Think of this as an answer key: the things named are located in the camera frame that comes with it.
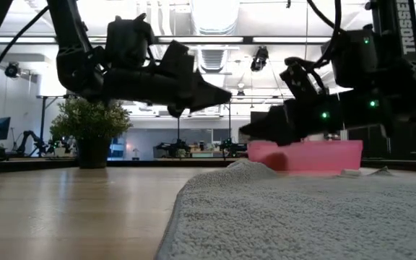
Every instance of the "ceiling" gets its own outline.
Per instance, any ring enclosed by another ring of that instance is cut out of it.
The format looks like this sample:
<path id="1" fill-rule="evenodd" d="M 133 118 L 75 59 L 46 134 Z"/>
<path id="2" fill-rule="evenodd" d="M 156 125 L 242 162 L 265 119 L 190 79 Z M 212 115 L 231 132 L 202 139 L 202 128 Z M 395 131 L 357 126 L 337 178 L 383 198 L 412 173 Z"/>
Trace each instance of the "ceiling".
<path id="1" fill-rule="evenodd" d="M 334 5 L 330 0 L 314 0 L 317 7 L 331 20 L 334 17 Z M 132 19 L 146 12 L 147 22 L 154 33 L 161 36 L 219 35 L 230 36 L 280 36 L 283 38 L 301 37 L 297 43 L 287 45 L 267 45 L 269 61 L 260 72 L 251 72 L 252 55 L 257 45 L 210 45 L 203 51 L 193 47 L 199 64 L 216 61 L 207 66 L 218 66 L 221 74 L 205 74 L 207 81 L 231 89 L 236 94 L 238 85 L 243 84 L 247 95 L 284 95 L 290 92 L 279 78 L 285 70 L 284 58 L 298 56 L 308 60 L 316 60 L 321 55 L 320 46 L 308 44 L 308 37 L 329 37 L 332 29 L 325 25 L 308 7 L 305 0 L 293 0 L 291 7 L 287 1 L 278 0 L 88 0 L 78 1 L 79 12 L 88 27 L 88 35 L 92 38 L 106 35 L 107 24 L 116 15 Z M 365 0 L 342 0 L 344 29 L 360 29 L 372 23 L 371 12 L 365 11 Z M 25 26 L 46 5 L 46 0 L 14 0 L 11 9 L 0 29 L 0 37 L 12 37 Z M 26 69 L 37 73 L 45 73 L 46 67 L 55 66 L 57 46 L 45 43 L 43 39 L 54 36 L 54 29 L 49 14 L 36 22 L 24 35 L 26 40 L 40 38 L 39 44 L 18 43 L 13 46 L 10 54 L 41 54 L 45 57 L 42 63 L 24 61 Z M 165 46 L 157 45 L 153 51 L 156 56 L 164 53 Z M 318 71 L 323 81 L 338 92 L 342 88 L 336 86 L 331 67 L 326 66 Z M 242 106 L 249 112 L 250 105 Z"/>

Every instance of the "red object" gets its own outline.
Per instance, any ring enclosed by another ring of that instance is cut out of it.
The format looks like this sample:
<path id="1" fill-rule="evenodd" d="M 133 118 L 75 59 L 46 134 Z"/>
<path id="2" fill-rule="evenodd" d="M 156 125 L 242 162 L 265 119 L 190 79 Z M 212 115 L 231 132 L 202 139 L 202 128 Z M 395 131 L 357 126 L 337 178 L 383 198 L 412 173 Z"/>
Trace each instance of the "red object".
<path id="1" fill-rule="evenodd" d="M 274 142 L 253 141 L 248 158 L 272 170 L 293 175 L 339 175 L 342 170 L 359 170 L 362 141 L 311 141 L 278 147 Z"/>

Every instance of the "wooden tabletop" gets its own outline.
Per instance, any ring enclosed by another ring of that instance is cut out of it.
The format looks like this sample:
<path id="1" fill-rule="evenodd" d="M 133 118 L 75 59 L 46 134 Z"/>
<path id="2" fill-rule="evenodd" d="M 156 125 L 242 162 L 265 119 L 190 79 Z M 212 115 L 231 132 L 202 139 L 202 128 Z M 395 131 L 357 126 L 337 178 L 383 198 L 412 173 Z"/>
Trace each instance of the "wooden tabletop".
<path id="1" fill-rule="evenodd" d="M 2 173 L 0 260 L 152 259 L 176 194 L 192 176 L 212 170 Z"/>

